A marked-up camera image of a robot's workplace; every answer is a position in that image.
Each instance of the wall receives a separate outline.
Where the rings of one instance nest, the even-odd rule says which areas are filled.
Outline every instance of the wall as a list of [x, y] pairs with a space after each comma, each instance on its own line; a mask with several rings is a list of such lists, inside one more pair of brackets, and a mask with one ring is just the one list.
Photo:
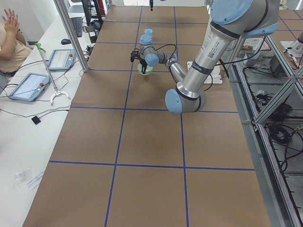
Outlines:
[[53, 0], [1, 0], [0, 11], [14, 9], [18, 14], [20, 29], [27, 41], [39, 41], [58, 15]]

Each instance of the hand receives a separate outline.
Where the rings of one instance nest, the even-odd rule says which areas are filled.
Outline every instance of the hand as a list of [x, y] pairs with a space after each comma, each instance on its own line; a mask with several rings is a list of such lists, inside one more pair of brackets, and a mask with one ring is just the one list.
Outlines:
[[7, 12], [7, 10], [4, 10], [4, 11], [7, 16], [7, 18], [2, 16], [2, 18], [5, 22], [4, 29], [7, 34], [16, 36], [17, 31], [19, 29], [18, 15], [15, 15], [15, 12], [11, 11], [10, 9], [8, 12]]
[[5, 12], [7, 18], [9, 18], [9, 16], [14, 16], [17, 19], [17, 22], [19, 22], [18, 21], [18, 14], [15, 15], [15, 11], [12, 11], [10, 9], [9, 9], [9, 11], [7, 11], [6, 9], [4, 9], [4, 12]]

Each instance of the computer mouse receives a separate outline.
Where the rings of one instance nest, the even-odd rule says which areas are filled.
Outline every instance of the computer mouse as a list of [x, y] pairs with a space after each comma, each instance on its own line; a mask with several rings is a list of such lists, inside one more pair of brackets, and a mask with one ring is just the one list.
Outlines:
[[61, 40], [62, 45], [66, 45], [66, 44], [70, 44], [70, 43], [71, 43], [71, 41], [69, 39], [62, 39]]

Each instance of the tablet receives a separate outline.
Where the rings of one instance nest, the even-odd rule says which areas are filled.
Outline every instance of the tablet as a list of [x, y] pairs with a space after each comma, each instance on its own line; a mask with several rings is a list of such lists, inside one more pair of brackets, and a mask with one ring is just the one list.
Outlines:
[[75, 61], [75, 51], [73, 49], [53, 50], [48, 61], [48, 69], [50, 71], [66, 71]]
[[28, 73], [21, 83], [9, 95], [10, 99], [33, 102], [41, 95], [50, 82], [48, 75]]

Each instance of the keyboard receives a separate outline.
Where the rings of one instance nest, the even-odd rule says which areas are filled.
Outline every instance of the keyboard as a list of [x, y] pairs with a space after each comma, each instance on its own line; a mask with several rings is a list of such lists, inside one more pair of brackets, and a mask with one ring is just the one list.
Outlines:
[[72, 17], [70, 19], [77, 37], [82, 37], [82, 17]]

